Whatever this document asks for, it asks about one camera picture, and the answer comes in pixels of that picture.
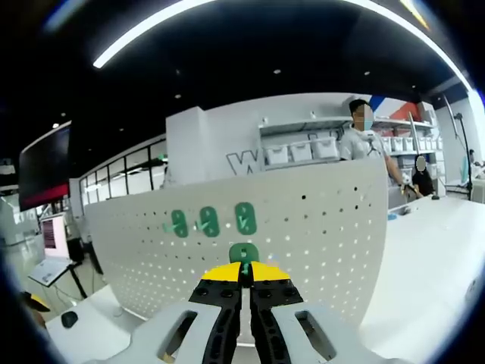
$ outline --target small black object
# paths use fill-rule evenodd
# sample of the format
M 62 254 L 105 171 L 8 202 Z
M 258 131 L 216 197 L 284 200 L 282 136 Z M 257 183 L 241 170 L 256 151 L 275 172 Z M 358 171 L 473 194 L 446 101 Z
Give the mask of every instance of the small black object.
M 61 322 L 65 328 L 72 328 L 77 322 L 77 314 L 74 311 L 67 311 L 61 315 Z

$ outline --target television screen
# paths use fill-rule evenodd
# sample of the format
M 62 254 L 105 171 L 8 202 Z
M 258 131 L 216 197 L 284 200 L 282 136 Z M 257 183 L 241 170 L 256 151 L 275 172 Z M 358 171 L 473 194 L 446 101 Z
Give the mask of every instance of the television screen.
M 69 193 L 70 123 L 47 133 L 20 153 L 19 200 L 25 211 Z

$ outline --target white desk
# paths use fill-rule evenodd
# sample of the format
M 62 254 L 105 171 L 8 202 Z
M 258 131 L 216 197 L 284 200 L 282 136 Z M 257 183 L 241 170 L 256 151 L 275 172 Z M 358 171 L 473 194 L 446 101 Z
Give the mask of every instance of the white desk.
M 467 307 L 483 269 L 485 206 L 420 199 L 387 224 L 379 278 L 364 321 L 364 344 L 384 357 L 426 362 Z
M 461 318 L 465 293 L 483 268 L 485 205 L 429 198 L 418 210 L 387 225 L 379 278 L 360 327 L 364 344 L 384 357 L 426 362 Z M 48 331 L 68 363 L 104 359 L 124 349 L 142 321 L 128 313 L 115 318 L 117 301 L 103 288 L 73 308 L 80 320 L 71 329 L 59 317 Z M 255 351 L 246 360 L 257 362 Z
M 130 344 L 130 335 L 143 320 L 120 308 L 110 286 L 69 309 L 78 316 L 72 328 L 61 317 L 47 322 L 47 331 L 67 363 L 107 359 Z

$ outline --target person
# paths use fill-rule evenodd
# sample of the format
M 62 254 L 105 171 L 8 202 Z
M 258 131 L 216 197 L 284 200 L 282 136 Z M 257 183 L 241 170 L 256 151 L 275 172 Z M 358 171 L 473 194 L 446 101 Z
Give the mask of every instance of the person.
M 374 113 L 371 106 L 365 100 L 356 99 L 350 102 L 349 109 L 353 124 L 340 140 L 340 158 L 347 161 L 363 158 L 384 158 L 387 172 L 398 185 L 402 185 L 401 171 L 393 159 L 387 155 L 379 134 L 371 130 L 374 123 Z
M 419 199 L 434 192 L 433 180 L 426 168 L 426 159 L 422 155 L 415 156 L 415 173 L 412 176 L 412 184 L 415 186 Z

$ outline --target man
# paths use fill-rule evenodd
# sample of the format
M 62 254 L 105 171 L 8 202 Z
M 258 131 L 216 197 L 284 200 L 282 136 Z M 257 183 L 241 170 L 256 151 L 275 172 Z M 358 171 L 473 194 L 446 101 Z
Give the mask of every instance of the man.
M 340 158 L 354 160 L 363 158 L 384 158 L 387 172 L 402 185 L 402 174 L 396 163 L 384 149 L 382 139 L 371 130 L 374 123 L 374 113 L 370 105 L 362 99 L 353 100 L 349 105 L 354 123 L 346 130 L 340 140 Z

